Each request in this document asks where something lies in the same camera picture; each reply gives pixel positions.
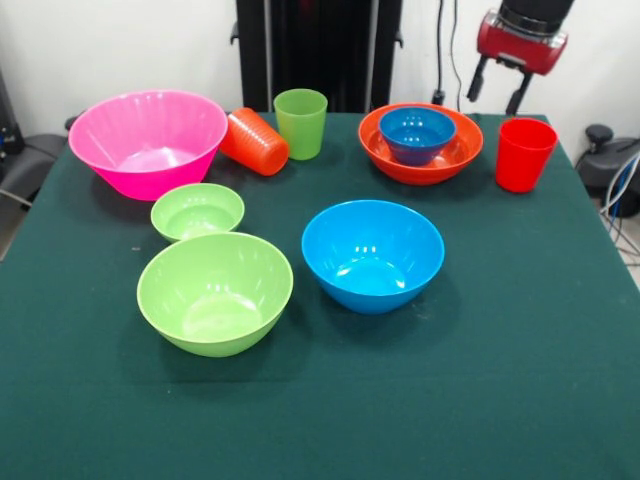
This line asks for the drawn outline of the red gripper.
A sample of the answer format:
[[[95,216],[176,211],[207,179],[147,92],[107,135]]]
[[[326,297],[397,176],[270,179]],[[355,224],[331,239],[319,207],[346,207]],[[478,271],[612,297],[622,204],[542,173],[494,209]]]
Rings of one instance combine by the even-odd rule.
[[[490,10],[481,23],[477,50],[481,54],[467,92],[467,99],[476,102],[484,83],[484,69],[488,59],[509,68],[523,71],[523,79],[506,108],[515,116],[528,90],[533,74],[547,75],[556,65],[568,43],[568,34],[559,30],[553,34],[526,30],[509,23],[498,10]]]

